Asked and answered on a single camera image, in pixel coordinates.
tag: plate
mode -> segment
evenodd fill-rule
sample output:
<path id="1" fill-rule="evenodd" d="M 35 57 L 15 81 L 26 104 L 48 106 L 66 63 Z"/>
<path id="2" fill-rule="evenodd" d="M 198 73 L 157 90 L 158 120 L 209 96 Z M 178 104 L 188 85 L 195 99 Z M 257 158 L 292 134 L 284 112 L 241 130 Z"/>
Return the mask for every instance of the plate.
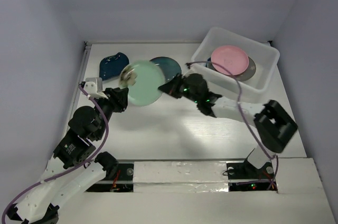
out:
<path id="1" fill-rule="evenodd" d="M 152 63 L 160 67 L 165 81 L 172 80 L 178 73 L 182 73 L 182 69 L 176 60 L 168 57 L 157 57 L 150 60 Z"/>
<path id="2" fill-rule="evenodd" d="M 225 45 L 213 51 L 211 54 L 211 62 L 224 66 L 233 75 L 239 75 L 248 68 L 249 58 L 241 48 L 233 45 Z M 220 73 L 230 75 L 220 66 L 216 64 L 213 64 L 213 66 Z"/>
<path id="3" fill-rule="evenodd" d="M 120 74 L 120 87 L 129 88 L 128 100 L 137 106 L 154 103 L 162 95 L 158 87 L 164 83 L 161 69 L 147 60 L 129 64 Z"/>

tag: plastic container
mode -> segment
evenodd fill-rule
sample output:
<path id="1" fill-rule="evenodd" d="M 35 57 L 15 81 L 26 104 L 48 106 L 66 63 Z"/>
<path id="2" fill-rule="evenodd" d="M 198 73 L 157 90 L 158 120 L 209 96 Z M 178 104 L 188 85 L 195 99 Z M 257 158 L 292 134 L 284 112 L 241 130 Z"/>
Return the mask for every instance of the plastic container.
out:
<path id="1" fill-rule="evenodd" d="M 243 89 L 243 101 L 260 102 L 262 95 L 266 92 L 274 69 L 279 59 L 279 51 L 273 47 L 256 42 L 254 40 L 237 35 L 220 27 L 212 27 L 207 33 L 201 45 L 192 56 L 192 61 L 206 61 L 212 52 L 223 45 L 234 45 L 246 52 L 256 64 L 255 75 L 244 82 L 240 82 Z M 195 72 L 220 87 L 238 94 L 238 85 L 234 79 L 217 71 L 205 67 L 205 63 L 193 64 Z"/>

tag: teal plate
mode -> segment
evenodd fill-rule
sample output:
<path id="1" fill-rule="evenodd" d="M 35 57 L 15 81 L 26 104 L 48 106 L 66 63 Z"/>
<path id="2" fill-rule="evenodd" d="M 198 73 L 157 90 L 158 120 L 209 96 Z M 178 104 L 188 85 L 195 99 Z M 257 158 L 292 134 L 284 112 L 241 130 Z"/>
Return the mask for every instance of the teal plate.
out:
<path id="1" fill-rule="evenodd" d="M 129 93 L 128 100 L 137 106 L 146 106 L 154 103 L 162 92 L 158 87 L 165 83 L 164 75 L 161 69 L 147 60 L 139 60 L 129 64 L 127 67 L 133 70 L 136 74 L 135 83 L 128 85 Z M 125 87 L 121 84 L 121 77 L 125 69 L 120 75 L 120 87 Z"/>

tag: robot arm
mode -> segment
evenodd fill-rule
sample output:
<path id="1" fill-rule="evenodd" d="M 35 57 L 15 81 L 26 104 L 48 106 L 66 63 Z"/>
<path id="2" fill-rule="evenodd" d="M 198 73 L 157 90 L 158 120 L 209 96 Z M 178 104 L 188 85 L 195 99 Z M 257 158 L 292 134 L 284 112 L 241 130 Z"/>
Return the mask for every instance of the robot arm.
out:
<path id="1" fill-rule="evenodd" d="M 125 111 L 128 89 L 107 88 L 102 92 L 100 78 L 86 79 L 82 87 L 96 98 L 101 111 L 96 106 L 82 106 L 75 111 L 68 123 L 70 129 L 53 151 L 38 185 L 6 211 L 10 219 L 24 224 L 56 223 L 58 210 L 72 196 L 116 173 L 118 162 L 107 152 L 99 153 L 87 169 L 82 165 L 96 149 L 91 142 L 100 141 L 106 129 L 101 113 L 109 120 L 112 113 Z"/>
<path id="2" fill-rule="evenodd" d="M 176 99 L 186 97 L 192 100 L 199 111 L 207 116 L 230 118 L 255 126 L 262 144 L 246 158 L 245 164 L 249 169 L 259 170 L 270 161 L 271 156 L 281 153 L 298 129 L 277 101 L 271 100 L 264 105 L 238 103 L 210 92 L 207 82 L 198 73 L 186 77 L 178 74 L 158 89 Z"/>

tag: purple cable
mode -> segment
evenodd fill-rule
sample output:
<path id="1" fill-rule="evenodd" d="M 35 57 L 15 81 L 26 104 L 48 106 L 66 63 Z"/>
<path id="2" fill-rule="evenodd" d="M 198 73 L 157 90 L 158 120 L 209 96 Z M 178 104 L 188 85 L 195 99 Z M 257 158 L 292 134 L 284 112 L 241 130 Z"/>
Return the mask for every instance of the purple cable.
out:
<path id="1" fill-rule="evenodd" d="M 274 155 L 274 156 L 270 156 L 268 154 L 268 152 L 265 150 L 265 147 L 262 145 L 262 143 L 260 142 L 260 140 L 258 139 L 258 137 L 256 136 L 255 132 L 253 132 L 253 130 L 251 129 L 250 125 L 249 125 L 249 122 L 248 120 L 246 119 L 245 115 L 244 115 L 244 112 L 243 112 L 243 109 L 241 107 L 241 104 L 240 104 L 240 100 L 241 100 L 241 96 L 242 96 L 242 87 L 238 81 L 238 79 L 236 79 L 236 77 L 229 71 L 227 70 L 224 66 L 218 64 L 218 63 L 215 63 L 215 62 L 211 62 L 211 61 L 194 61 L 194 62 L 189 62 L 189 63 L 186 63 L 186 65 L 189 67 L 191 66 L 192 64 L 197 64 L 197 63 L 210 63 L 212 65 L 216 65 L 220 68 L 222 68 L 224 71 L 226 71 L 228 74 L 231 75 L 231 77 L 235 80 L 236 84 L 238 85 L 238 89 L 239 89 L 239 93 L 238 93 L 238 97 L 237 97 L 237 106 L 238 106 L 238 111 L 239 113 L 241 114 L 241 117 L 243 118 L 243 121 L 245 123 L 245 125 L 247 126 L 248 130 L 250 131 L 250 133 L 252 134 L 253 138 L 255 139 L 255 141 L 257 142 L 258 146 L 262 149 L 262 151 L 264 152 L 264 154 L 270 159 L 270 160 L 273 160 L 275 157 L 276 157 L 276 172 L 275 172 L 275 176 L 274 178 L 271 180 L 271 184 L 269 185 L 268 187 L 268 190 L 270 189 L 270 187 L 274 184 L 274 179 L 276 178 L 276 175 L 277 175 L 277 171 L 278 171 L 278 157 L 277 155 Z"/>
<path id="2" fill-rule="evenodd" d="M 79 89 L 81 90 L 81 92 L 85 95 L 85 96 L 89 96 L 88 93 L 81 87 L 81 85 L 79 85 Z M 109 125 L 108 125 L 108 120 L 106 118 L 106 115 L 105 113 L 103 112 L 103 110 L 101 109 L 101 107 L 97 104 L 97 102 L 94 100 L 93 97 L 89 96 L 88 98 L 89 100 L 91 100 L 91 102 L 95 105 L 95 107 L 98 109 L 98 111 L 100 112 L 104 122 L 105 122 L 105 125 L 106 125 L 106 132 L 105 132 L 105 136 L 104 136 L 104 139 L 101 143 L 101 145 L 97 148 L 97 150 L 90 156 L 88 157 L 86 160 L 84 160 L 83 162 L 79 163 L 78 165 L 74 166 L 73 168 L 69 169 L 69 170 L 66 170 L 60 174 L 56 174 L 50 178 L 47 178 L 45 180 L 43 180 L 43 182 L 49 182 L 49 181 L 52 181 L 52 180 L 55 180 L 57 178 L 60 178 L 64 175 L 67 175 L 69 174 L 70 172 L 74 171 L 74 170 L 77 170 L 78 168 L 82 167 L 84 164 L 86 164 L 87 162 L 90 162 L 92 161 L 92 158 L 94 158 L 100 151 L 101 149 L 103 148 L 104 144 L 106 143 L 107 141 L 107 138 L 108 138 L 108 133 L 109 133 Z M 28 187 L 27 189 L 23 190 L 22 192 L 20 192 L 5 208 L 4 212 L 2 213 L 2 216 L 1 216 L 1 223 L 2 224 L 6 224 L 6 214 L 9 210 L 9 208 L 11 207 L 12 204 L 14 204 L 22 195 L 26 194 L 27 192 L 29 192 L 31 189 L 39 186 L 41 184 L 41 182 L 37 182 L 37 183 L 34 183 L 33 185 L 31 185 L 30 187 Z"/>

